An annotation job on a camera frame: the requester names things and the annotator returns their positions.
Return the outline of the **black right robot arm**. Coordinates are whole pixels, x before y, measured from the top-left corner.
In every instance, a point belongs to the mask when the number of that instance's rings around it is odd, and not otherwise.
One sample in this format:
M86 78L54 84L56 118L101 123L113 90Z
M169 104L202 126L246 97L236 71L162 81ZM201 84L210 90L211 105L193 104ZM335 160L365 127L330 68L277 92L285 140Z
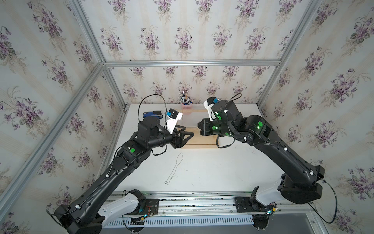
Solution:
M277 209L277 202L288 200L295 204L308 204L321 199L325 169L312 165L291 149L277 134L272 125L259 115L244 117L234 100L218 100L210 97L204 101L208 118L198 124L203 136L232 137L234 141L248 144L265 154L283 170L281 177L271 186L257 186L250 197L237 197L237 212L257 212L253 222L257 229L264 229L269 216Z

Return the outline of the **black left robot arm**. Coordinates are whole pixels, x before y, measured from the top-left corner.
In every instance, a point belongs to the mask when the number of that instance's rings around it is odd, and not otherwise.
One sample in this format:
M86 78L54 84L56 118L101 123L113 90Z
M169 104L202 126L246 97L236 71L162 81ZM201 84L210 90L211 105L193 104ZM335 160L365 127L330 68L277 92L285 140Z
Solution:
M164 125L155 116L138 120L137 131L116 150L109 167L91 187L72 203L58 206L49 216L69 234L99 234L121 215L141 213L146 198L137 189L114 202L106 201L121 182L153 154L154 148L166 150L168 145L182 148L194 136L177 124L182 116L171 108L165 112Z

